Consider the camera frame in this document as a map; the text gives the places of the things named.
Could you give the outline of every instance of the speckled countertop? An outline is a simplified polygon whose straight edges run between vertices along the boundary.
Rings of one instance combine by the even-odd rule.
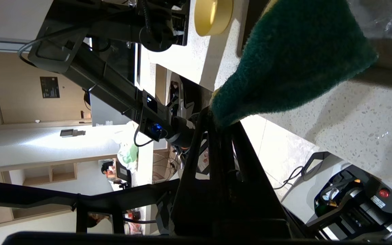
[[[235,0],[229,28],[213,37],[196,34],[191,12],[188,45],[150,52],[150,61],[207,89],[219,88],[240,60],[246,9],[247,1]],[[392,80],[385,70],[371,72],[372,77]],[[392,88],[362,79],[345,81],[295,110],[261,116],[392,183]]]

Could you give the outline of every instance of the red button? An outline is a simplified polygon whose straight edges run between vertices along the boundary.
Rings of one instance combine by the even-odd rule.
[[[383,197],[383,198],[387,198],[387,197],[389,197],[389,190],[388,190],[388,189],[385,189],[385,188],[382,188],[382,189],[379,191],[379,195],[380,195],[381,197]]]

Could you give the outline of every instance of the yellow bowl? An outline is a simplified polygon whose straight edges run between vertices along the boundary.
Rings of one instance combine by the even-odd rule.
[[[210,36],[222,33],[231,20],[233,0],[196,0],[196,33]]]

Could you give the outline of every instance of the tiled floor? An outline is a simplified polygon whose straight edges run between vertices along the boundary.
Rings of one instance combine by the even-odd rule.
[[[241,123],[273,187],[281,186],[296,167],[303,166],[314,152],[319,151],[318,146],[261,116],[249,116]],[[279,199],[290,186],[275,190]]]

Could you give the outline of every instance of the plastic wrap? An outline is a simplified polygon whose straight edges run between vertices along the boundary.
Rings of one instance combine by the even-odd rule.
[[[392,0],[347,0],[364,35],[392,39]]]

